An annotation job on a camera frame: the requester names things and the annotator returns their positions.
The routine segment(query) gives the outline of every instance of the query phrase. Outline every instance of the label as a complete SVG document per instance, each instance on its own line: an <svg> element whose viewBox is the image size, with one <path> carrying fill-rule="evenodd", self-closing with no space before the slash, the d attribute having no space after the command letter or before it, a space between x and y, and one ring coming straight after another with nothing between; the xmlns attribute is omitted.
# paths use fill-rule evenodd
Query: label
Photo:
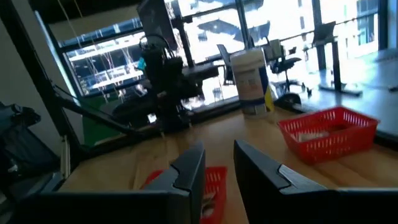
<svg viewBox="0 0 398 224"><path fill-rule="evenodd" d="M234 74L244 114L262 115L274 110L265 67L242 70Z"/></svg>

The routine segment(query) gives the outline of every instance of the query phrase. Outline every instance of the ceiling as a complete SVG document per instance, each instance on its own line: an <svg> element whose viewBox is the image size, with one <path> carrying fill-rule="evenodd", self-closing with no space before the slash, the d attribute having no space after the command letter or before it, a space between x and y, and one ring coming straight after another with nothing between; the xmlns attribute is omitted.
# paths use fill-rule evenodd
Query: ceiling
<svg viewBox="0 0 398 224"><path fill-rule="evenodd" d="M80 13L75 5L78 4L84 17L98 14L101 12L112 11L122 7L139 4L141 0L60 0L65 8L69 19L80 17ZM48 24L65 21L65 15L59 6L58 0L30 0L32 9L38 11L42 20Z"/></svg>

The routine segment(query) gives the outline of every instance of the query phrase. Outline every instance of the red mesh basket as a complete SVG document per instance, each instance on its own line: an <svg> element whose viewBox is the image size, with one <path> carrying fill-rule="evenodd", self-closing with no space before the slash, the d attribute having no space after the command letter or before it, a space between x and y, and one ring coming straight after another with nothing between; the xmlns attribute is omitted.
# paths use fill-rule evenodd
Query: red mesh basket
<svg viewBox="0 0 398 224"><path fill-rule="evenodd" d="M226 201L226 167L207 167L205 171L205 192L204 194L215 193L215 207L213 213L202 218L201 224L219 224L223 219ZM157 170L151 173L146 179L142 188L159 176L163 171Z"/></svg>
<svg viewBox="0 0 398 224"><path fill-rule="evenodd" d="M278 122L290 150L307 164L330 161L354 152L370 149L378 120L336 107L295 119ZM320 133L328 136L299 142L300 134Z"/></svg>

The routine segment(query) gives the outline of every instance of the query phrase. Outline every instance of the green object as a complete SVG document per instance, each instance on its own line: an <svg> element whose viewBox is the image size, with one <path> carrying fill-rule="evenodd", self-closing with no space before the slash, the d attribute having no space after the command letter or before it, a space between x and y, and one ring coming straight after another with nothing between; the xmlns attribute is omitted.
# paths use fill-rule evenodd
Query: green object
<svg viewBox="0 0 398 224"><path fill-rule="evenodd" d="M118 100L118 96L116 95L116 93L111 93L108 101L111 102L115 100ZM82 99L82 101L98 110L100 110L100 108L106 104L103 96L85 98ZM82 107L89 111L93 110L91 108L85 107L84 104L82 104ZM93 121L92 119L86 117L83 117L83 133L85 136L85 145L87 146L94 146L95 143L100 140L120 135L119 131L99 124L96 121Z"/></svg>

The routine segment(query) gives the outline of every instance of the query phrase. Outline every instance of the office chair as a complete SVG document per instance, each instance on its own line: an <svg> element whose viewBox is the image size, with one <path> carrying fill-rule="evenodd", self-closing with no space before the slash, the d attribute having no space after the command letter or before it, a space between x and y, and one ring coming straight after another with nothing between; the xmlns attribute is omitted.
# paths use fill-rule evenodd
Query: office chair
<svg viewBox="0 0 398 224"><path fill-rule="evenodd" d="M231 59L223 44L217 44L218 50L224 60L224 85L235 85L234 73L232 72Z"/></svg>
<svg viewBox="0 0 398 224"><path fill-rule="evenodd" d="M273 57L269 58L267 54L265 54L267 61L270 63L271 67L271 72L274 74L279 75L282 72L285 72L285 77L286 80L283 82L277 82L274 83L275 87L282 89L283 93L288 93L290 92L290 86L291 85L298 85L302 87L302 90L305 91L307 89L307 93L310 95L311 90L305 86L304 83L299 82L298 80L289 80L289 77L287 76L287 70L293 68L294 64L296 62L301 61L301 58L294 57L294 58L289 58L286 59L285 55L285 49L283 45L280 45L280 54L277 54L274 52L274 48L271 46L268 37L266 37L268 41L268 45L270 46L272 50ZM296 53L296 47L292 48L289 50L289 54L295 54Z"/></svg>

